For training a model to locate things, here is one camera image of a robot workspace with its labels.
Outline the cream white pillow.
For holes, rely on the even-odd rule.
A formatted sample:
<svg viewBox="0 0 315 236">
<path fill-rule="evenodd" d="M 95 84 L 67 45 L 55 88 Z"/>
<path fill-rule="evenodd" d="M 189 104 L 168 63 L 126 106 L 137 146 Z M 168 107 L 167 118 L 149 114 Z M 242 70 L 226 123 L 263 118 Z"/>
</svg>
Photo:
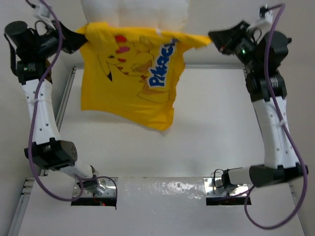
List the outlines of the cream white pillow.
<svg viewBox="0 0 315 236">
<path fill-rule="evenodd" d="M 182 31 L 188 0 L 82 0 L 89 23 L 106 22 L 112 27 L 143 27 Z"/>
</svg>

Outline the yellow pillowcase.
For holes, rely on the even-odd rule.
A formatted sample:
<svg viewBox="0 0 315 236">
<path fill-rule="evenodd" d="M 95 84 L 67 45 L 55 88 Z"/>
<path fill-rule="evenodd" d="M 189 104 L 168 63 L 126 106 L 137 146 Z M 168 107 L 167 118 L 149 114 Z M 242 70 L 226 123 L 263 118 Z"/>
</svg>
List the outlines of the yellow pillowcase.
<svg viewBox="0 0 315 236">
<path fill-rule="evenodd" d="M 203 35 L 105 22 L 89 23 L 78 32 L 87 39 L 80 49 L 82 110 L 112 113 L 158 131 L 173 123 L 184 53 L 211 43 Z"/>
</svg>

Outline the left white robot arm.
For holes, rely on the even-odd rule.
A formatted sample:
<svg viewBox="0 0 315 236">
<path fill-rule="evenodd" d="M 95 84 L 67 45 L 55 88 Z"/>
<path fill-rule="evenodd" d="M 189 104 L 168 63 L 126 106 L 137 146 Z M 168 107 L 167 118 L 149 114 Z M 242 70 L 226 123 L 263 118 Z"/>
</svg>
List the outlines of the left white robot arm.
<svg viewBox="0 0 315 236">
<path fill-rule="evenodd" d="M 62 23 L 53 22 L 52 25 L 44 35 L 39 35 L 23 21 L 9 23 L 4 29 L 10 46 L 11 70 L 22 86 L 31 118 L 31 140 L 24 150 L 25 156 L 41 169 L 60 171 L 81 180 L 83 189 L 96 195 L 100 185 L 95 169 L 77 161 L 74 143 L 63 141 L 57 128 L 51 98 L 51 63 L 48 61 L 60 51 L 76 52 L 87 39 Z"/>
</svg>

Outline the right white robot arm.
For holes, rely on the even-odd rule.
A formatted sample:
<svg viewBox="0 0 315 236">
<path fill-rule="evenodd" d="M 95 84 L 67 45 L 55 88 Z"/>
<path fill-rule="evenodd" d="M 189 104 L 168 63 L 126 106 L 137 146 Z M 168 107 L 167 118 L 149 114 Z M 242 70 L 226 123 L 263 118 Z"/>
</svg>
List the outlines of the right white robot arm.
<svg viewBox="0 0 315 236">
<path fill-rule="evenodd" d="M 278 67 L 288 54 L 290 37 L 279 31 L 267 32 L 256 42 L 250 25 L 210 31 L 209 38 L 223 55 L 235 55 L 246 69 L 246 88 L 254 107 L 264 144 L 264 162 L 259 165 L 226 169 L 222 187 L 236 185 L 265 187 L 302 177 L 302 166 L 283 126 L 286 117 L 286 85 Z"/>
</svg>

